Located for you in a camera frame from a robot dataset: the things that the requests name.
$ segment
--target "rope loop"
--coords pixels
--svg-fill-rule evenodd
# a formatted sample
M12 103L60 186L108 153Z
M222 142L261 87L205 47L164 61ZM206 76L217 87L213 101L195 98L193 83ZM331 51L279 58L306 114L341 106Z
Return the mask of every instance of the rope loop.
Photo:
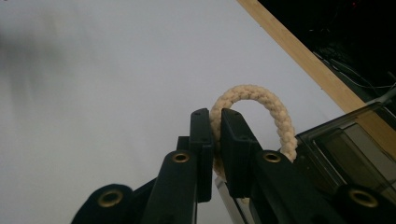
M277 134L280 137L282 152L291 162L297 156L297 139L294 137L295 132L291 124L291 119L286 107L280 102L279 98L267 89L255 85L235 86L219 97L210 110L210 125L215 137L217 149L215 150L214 170L217 175L225 180L224 168L220 158L220 123L221 109L231 108L231 106L241 100L254 100L264 105L269 110L270 115L275 120Z

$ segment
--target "white backdrop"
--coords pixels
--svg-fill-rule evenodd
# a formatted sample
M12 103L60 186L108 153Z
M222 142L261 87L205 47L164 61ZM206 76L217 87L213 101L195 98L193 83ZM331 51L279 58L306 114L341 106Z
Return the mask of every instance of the white backdrop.
M96 189L154 178L190 113L273 91L300 133L341 109L234 0L0 2L0 223L69 223ZM252 102L263 148L276 127ZM230 223L214 200L199 223Z

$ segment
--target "wooden edge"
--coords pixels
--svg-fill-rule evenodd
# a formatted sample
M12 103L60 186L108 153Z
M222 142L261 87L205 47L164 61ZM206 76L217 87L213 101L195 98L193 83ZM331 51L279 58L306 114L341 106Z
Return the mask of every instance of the wooden edge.
M237 0L250 16L297 62L345 113L366 104L325 64L303 45L280 21L257 0ZM396 132L376 114L359 122L360 126L388 154L396 159Z

